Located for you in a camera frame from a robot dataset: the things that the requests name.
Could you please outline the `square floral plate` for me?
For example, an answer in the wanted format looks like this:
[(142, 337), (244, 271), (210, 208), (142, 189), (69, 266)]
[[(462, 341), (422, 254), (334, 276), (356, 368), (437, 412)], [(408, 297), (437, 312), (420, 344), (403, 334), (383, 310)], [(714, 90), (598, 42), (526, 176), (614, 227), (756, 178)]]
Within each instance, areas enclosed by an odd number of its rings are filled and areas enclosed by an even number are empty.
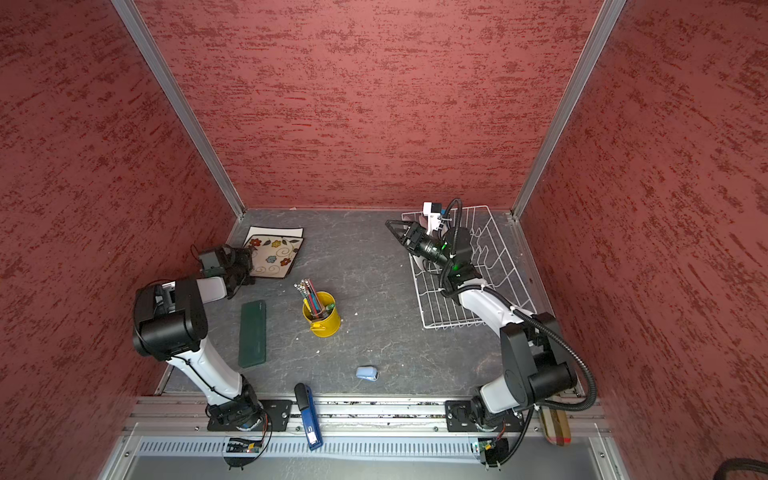
[(255, 234), (245, 247), (251, 253), (250, 275), (256, 278), (283, 279), (291, 271), (304, 239), (302, 237)]

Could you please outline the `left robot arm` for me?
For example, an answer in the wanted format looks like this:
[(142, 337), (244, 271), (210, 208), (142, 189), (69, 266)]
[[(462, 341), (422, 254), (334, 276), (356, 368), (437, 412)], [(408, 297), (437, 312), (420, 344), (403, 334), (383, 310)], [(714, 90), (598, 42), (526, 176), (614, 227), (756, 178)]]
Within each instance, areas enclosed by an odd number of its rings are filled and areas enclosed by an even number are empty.
[(202, 278), (155, 280), (137, 290), (132, 342), (139, 355), (184, 373), (206, 397), (210, 431), (268, 428), (268, 414), (245, 377), (208, 340), (204, 305), (252, 284), (252, 254), (227, 244), (201, 253)]

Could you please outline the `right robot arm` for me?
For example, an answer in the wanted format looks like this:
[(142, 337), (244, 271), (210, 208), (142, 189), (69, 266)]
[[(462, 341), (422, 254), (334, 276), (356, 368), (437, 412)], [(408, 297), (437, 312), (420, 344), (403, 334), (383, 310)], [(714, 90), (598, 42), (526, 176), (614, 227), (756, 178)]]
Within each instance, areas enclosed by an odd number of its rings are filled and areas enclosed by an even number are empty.
[(573, 356), (554, 317), (522, 309), (491, 286), (472, 262), (469, 229), (451, 227), (436, 238), (417, 221), (388, 220), (385, 225), (426, 266), (440, 296), (473, 313), (499, 338), (502, 373), (470, 400), (469, 417), (478, 427), (494, 428), (505, 416), (541, 405), (577, 384)]

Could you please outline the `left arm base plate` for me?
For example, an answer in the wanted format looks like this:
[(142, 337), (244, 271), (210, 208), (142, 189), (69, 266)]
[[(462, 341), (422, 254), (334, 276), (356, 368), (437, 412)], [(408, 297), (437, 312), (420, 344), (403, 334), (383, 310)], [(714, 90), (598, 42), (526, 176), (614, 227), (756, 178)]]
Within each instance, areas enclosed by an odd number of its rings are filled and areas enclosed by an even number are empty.
[(210, 432), (284, 432), (291, 416), (291, 400), (266, 399), (256, 406), (235, 404), (207, 406)]

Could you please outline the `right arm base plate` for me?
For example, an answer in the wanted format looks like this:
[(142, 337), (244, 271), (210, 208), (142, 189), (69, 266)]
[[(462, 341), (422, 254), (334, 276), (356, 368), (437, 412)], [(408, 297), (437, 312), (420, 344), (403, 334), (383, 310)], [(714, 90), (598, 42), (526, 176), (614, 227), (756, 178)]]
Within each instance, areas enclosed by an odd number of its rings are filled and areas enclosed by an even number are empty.
[(524, 416), (513, 410), (489, 413), (479, 398), (448, 400), (444, 403), (449, 432), (520, 432)]

